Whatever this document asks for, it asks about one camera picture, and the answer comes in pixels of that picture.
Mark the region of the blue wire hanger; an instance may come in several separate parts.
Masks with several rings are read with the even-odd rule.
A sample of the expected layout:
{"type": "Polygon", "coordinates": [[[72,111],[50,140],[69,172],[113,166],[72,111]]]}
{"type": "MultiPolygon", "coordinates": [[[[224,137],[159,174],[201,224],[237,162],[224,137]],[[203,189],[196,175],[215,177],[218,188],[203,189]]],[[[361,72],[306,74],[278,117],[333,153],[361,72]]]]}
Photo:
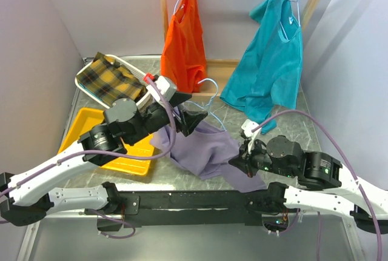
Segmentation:
{"type": "Polygon", "coordinates": [[[212,107],[212,105],[213,105],[213,103],[218,95],[218,92],[219,92],[219,86],[216,83],[216,81],[211,79],[211,78],[201,79],[200,81],[197,82],[197,84],[201,85],[203,82],[211,82],[216,88],[216,91],[213,94],[211,94],[209,101],[204,106],[202,106],[194,101],[186,101],[183,104],[183,107],[186,107],[186,104],[192,104],[192,105],[198,107],[200,110],[208,112],[209,115],[211,115],[214,119],[216,119],[219,122],[221,129],[226,131],[227,129],[224,126],[224,122],[214,112],[211,111],[211,107],[212,107]]]}

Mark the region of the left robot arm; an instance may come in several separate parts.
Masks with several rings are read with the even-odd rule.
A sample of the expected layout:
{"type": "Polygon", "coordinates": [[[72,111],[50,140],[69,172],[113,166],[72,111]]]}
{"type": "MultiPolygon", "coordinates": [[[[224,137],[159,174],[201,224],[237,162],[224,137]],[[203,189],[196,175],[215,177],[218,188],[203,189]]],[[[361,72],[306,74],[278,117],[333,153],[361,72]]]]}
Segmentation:
{"type": "Polygon", "coordinates": [[[172,103],[157,102],[140,112],[131,99],[119,99],[103,112],[103,121],[84,133],[62,153],[21,174],[1,174],[1,217],[15,226],[26,226],[58,211],[87,209],[115,214],[122,209],[116,185],[104,182],[91,188],[59,188],[58,183],[94,170],[127,155],[134,145],[169,125],[188,136],[207,116],[181,104],[189,94],[176,93],[172,103]]]}

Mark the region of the purple t-shirt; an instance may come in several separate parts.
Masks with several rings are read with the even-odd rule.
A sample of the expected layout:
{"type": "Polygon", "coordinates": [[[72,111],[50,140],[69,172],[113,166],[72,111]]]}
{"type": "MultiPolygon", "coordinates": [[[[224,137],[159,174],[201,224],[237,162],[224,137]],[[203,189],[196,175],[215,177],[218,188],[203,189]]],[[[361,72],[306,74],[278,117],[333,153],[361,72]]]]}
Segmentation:
{"type": "Polygon", "coordinates": [[[229,164],[229,160],[238,154],[239,142],[228,131],[202,121],[189,136],[177,133],[175,144],[166,156],[176,167],[201,180],[221,176],[241,193],[267,188],[259,174],[249,178],[246,173],[229,164]]]}

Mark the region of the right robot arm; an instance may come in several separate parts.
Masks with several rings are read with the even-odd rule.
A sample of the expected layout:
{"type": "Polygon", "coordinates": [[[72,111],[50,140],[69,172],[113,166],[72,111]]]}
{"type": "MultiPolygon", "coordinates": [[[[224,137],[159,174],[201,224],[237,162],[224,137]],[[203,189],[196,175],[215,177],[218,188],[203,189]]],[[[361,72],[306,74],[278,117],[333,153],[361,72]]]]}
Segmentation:
{"type": "Polygon", "coordinates": [[[246,139],[229,164],[248,177],[262,170],[297,179],[299,188],[269,185],[264,204],[270,211],[299,208],[351,217],[363,231],[387,234],[387,191],[353,177],[349,168],[327,153],[304,151],[280,135],[267,144],[246,139]]]}

